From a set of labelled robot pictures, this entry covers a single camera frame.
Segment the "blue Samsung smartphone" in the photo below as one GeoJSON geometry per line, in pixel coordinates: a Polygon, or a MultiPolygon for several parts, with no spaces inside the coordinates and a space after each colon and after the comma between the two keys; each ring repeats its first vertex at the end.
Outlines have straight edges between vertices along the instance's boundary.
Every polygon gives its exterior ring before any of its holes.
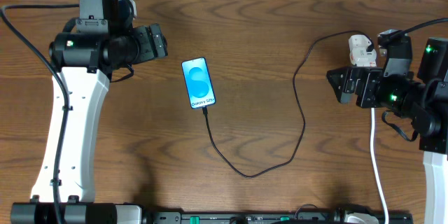
{"type": "Polygon", "coordinates": [[[216,103],[207,61],[204,57],[181,63],[183,77],[192,109],[200,109],[216,103]]]}

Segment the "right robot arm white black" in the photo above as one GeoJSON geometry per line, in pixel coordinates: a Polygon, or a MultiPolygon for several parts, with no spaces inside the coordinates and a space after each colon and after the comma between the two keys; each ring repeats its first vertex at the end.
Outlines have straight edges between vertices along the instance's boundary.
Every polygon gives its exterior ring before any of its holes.
{"type": "Polygon", "coordinates": [[[411,38],[397,33],[378,38],[386,55],[382,68],[346,66],[326,77],[338,102],[352,94],[363,109],[384,107],[409,118],[413,140],[423,151],[426,175],[425,223],[447,222],[447,40],[429,38],[417,73],[410,71],[411,38]]]}

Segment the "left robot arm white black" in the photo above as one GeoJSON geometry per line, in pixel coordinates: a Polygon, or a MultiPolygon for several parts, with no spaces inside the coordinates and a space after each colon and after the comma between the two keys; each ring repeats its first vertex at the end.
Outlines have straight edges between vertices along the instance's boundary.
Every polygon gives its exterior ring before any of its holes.
{"type": "Polygon", "coordinates": [[[138,204],[95,200],[94,158],[102,104],[113,72],[167,56],[158,24],[135,27],[133,0],[79,0],[49,46],[53,105],[38,178],[12,223],[149,223],[138,204]]]}

